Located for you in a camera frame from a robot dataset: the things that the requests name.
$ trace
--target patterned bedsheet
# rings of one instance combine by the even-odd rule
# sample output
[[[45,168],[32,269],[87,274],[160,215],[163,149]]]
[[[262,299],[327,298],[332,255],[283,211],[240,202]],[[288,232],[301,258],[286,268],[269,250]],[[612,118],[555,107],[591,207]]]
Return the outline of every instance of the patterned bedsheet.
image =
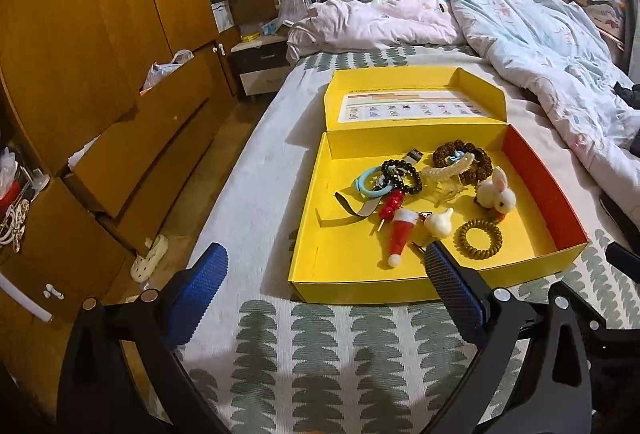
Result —
[[[440,302],[326,306],[297,302],[287,285],[296,229],[324,130],[322,96],[345,68],[453,65],[508,94],[509,119],[546,163],[592,241],[564,273],[513,287],[543,302],[562,278],[603,313],[609,327],[640,327],[633,283],[604,262],[620,235],[597,202],[598,187],[542,108],[497,76],[470,48],[406,46],[318,53],[303,59],[265,113],[216,202],[191,257],[213,241],[229,273],[193,339],[177,355],[210,406],[235,433],[417,433],[474,356]],[[517,344],[484,414],[501,411],[526,350]],[[164,413],[152,398],[156,414]]]

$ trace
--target bracelet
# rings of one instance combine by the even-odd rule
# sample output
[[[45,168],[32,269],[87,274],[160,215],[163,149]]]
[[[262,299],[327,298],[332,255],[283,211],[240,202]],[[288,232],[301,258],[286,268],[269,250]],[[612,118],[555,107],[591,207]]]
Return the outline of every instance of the bracelet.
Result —
[[[380,169],[380,166],[372,167],[369,170],[364,171],[360,175],[360,177],[356,178],[355,181],[353,182],[358,192],[363,196],[366,196],[367,198],[375,199],[375,198],[381,198],[382,196],[386,196],[387,194],[389,194],[389,192],[392,191],[394,187],[392,183],[387,181],[386,186],[380,188],[379,190],[366,189],[364,186],[365,181],[377,172],[382,172],[382,170]]]
[[[406,174],[399,175],[398,171],[404,171]],[[422,190],[422,180],[418,175],[418,171],[413,165],[401,159],[388,159],[380,166],[380,172],[388,180],[394,188],[401,190],[405,194],[417,194]],[[414,186],[404,184],[404,176],[409,175],[414,179]]]
[[[477,248],[472,247],[468,240],[466,240],[466,233],[472,228],[484,230],[489,235],[489,238],[491,239],[491,247],[488,250],[478,250]],[[458,244],[462,252],[467,257],[475,260],[487,259],[500,252],[500,249],[502,248],[502,233],[500,228],[495,226],[491,221],[474,219],[467,221],[465,224],[460,226],[460,229],[458,230]]]
[[[470,152],[474,155],[474,162],[469,170],[460,174],[460,182],[463,185],[477,185],[487,179],[493,172],[494,166],[489,155],[473,143],[463,143],[462,140],[447,141],[439,146],[433,153],[433,166],[446,167],[447,157],[455,156],[457,151]]]

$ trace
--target spiral hair tie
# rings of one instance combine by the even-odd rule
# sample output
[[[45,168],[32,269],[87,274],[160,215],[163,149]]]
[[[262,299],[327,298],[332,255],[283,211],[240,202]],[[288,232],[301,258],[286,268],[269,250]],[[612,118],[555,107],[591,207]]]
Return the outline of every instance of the spiral hair tie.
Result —
[[[479,230],[483,230],[487,233],[491,239],[491,247],[489,247],[488,250],[478,250],[469,244],[466,239],[466,233],[472,228],[478,228]],[[460,249],[467,257],[475,260],[487,259],[500,252],[500,249],[502,248],[502,233],[500,228],[491,221],[474,219],[467,221],[465,224],[460,226],[460,229],[458,230],[458,242],[460,244]]]

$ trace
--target plastic bag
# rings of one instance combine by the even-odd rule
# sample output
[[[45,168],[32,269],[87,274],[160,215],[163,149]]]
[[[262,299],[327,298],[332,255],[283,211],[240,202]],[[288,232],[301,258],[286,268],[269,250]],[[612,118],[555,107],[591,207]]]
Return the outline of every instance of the plastic bag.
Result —
[[[4,198],[11,188],[17,170],[18,162],[15,160],[15,154],[9,152],[7,147],[0,156],[0,199]]]
[[[140,94],[145,94],[149,89],[156,85],[160,80],[169,76],[181,65],[186,64],[193,58],[193,53],[188,49],[181,49],[176,52],[174,58],[169,64],[158,64],[154,62],[146,74],[145,85],[140,89]]]
[[[306,11],[310,6],[311,0],[281,0],[277,26],[280,27],[283,24],[292,26],[299,20],[306,18]]]

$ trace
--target white rabbit plush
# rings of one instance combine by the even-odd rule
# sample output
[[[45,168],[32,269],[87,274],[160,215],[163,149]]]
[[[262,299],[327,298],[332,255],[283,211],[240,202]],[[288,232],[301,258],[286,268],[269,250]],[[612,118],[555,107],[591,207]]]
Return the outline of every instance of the white rabbit plush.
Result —
[[[508,187],[504,170],[495,167],[491,179],[485,179],[478,185],[476,201],[500,214],[511,212],[516,207],[516,194]]]

